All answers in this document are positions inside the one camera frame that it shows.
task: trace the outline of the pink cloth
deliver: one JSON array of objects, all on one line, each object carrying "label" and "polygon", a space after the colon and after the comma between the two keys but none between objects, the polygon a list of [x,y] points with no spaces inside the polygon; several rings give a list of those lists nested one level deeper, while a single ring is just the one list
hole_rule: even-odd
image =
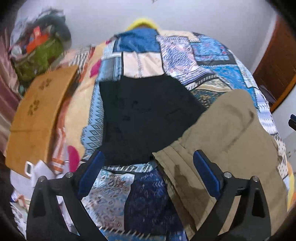
[{"label": "pink cloth", "polygon": [[68,146],[70,172],[75,172],[80,161],[79,153],[74,146]]},{"label": "pink cloth", "polygon": [[99,60],[98,62],[96,62],[92,68],[91,68],[91,74],[90,74],[90,78],[97,75],[99,73],[99,69],[100,69],[100,66],[101,66],[101,60]]},{"label": "pink cloth", "polygon": [[0,38],[0,151],[4,154],[10,126],[18,107],[19,82],[17,75],[7,54],[7,45],[3,37]]}]

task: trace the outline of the clutter pile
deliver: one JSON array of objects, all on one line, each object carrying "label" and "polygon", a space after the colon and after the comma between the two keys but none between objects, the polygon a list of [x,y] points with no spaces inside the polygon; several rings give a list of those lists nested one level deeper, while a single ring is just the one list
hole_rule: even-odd
[{"label": "clutter pile", "polygon": [[21,84],[21,95],[60,56],[70,40],[62,10],[47,8],[34,18],[16,22],[10,39],[10,56]]}]

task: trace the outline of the bed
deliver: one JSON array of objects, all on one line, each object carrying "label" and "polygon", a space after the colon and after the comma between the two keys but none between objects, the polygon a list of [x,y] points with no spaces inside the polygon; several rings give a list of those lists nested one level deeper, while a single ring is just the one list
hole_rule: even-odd
[{"label": "bed", "polygon": [[[75,91],[65,97],[57,120],[52,155],[56,175],[68,169],[71,159],[77,156],[80,163],[86,162],[102,145],[104,108],[100,82],[167,75],[176,78],[206,109],[234,89],[249,93],[261,126],[277,145],[278,164],[274,177],[269,178],[282,182],[285,205],[281,211],[290,208],[293,172],[268,102],[249,70],[219,41],[194,32],[136,28],[100,45],[68,51],[62,58],[48,71],[77,64],[80,78]],[[157,154],[154,156],[156,160],[147,163],[104,167],[89,195],[82,199],[108,240],[190,240],[207,216],[207,212],[203,213],[197,223],[188,214],[178,188],[157,160]],[[214,201],[206,204],[205,209],[211,209],[213,204]],[[276,215],[278,222],[272,224],[273,233],[285,218],[284,213]],[[72,229],[71,220],[66,223]]]}]

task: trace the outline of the wooden door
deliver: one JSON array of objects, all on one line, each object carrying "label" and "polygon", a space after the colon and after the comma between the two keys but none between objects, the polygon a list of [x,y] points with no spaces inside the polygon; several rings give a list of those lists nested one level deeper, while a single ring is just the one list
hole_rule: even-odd
[{"label": "wooden door", "polygon": [[274,111],[296,83],[296,38],[282,18],[278,18],[269,46],[253,74],[277,100]]}]

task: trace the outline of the khaki cloth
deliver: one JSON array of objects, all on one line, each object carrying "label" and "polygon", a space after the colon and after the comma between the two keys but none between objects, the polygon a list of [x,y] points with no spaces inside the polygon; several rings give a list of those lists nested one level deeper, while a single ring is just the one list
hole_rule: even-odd
[{"label": "khaki cloth", "polygon": [[[192,155],[198,149],[223,172],[260,178],[275,233],[286,217],[287,190],[276,168],[277,144],[261,126],[248,92],[232,90],[220,96],[181,138],[153,153],[168,178],[168,192],[189,239],[215,203],[193,165]],[[220,233],[229,229],[238,202],[236,197]]]}]

